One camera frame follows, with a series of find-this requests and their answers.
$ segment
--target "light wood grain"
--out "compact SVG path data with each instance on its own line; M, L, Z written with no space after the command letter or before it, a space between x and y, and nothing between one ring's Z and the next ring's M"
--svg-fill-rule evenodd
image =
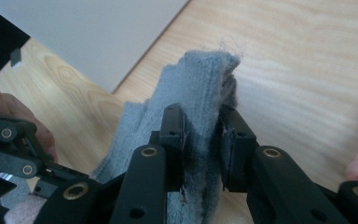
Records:
M23 49L28 63L6 67L0 87L55 133L62 163L87 172L108 149L123 102L150 97L161 68L190 49L240 55L239 111L258 141L337 190L358 150L358 1L191 1L112 95L34 40ZM252 223L245 198L222 193L213 223Z

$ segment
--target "wooden table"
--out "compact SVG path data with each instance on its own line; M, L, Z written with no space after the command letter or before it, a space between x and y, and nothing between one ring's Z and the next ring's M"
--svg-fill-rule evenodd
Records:
M124 102L150 97L161 68L190 49L240 55L238 109L259 143L337 190L358 150L358 1L191 1L113 94L32 39L22 66L1 71L0 88L53 131L61 164L89 173ZM214 223L252 223L245 198L222 193Z

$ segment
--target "white panel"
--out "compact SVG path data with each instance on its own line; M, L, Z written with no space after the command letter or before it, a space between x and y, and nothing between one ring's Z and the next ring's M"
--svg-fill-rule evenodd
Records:
M113 91L186 1L0 0L0 14Z

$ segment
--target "wooden surface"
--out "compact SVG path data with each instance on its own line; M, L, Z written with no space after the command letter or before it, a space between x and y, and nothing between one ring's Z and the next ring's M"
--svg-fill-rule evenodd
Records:
M190 49L240 55L239 111L259 143L337 190L358 150L358 1L191 1L112 95L34 40L22 66L0 73L0 88L54 132L61 163L89 172L123 103L150 97L161 68ZM252 223L245 198L222 193L213 223Z

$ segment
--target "gray sock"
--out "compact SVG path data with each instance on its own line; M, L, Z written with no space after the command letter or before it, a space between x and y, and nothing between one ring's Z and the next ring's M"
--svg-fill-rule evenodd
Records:
M168 195L168 223L208 223L218 201L220 164L213 132L221 104L235 107L240 63L227 52L190 51L177 65L166 66L151 99L126 103L112 149L93 175L101 182L124 173L131 154L158 131L166 106L180 103L193 128L185 167L185 196Z

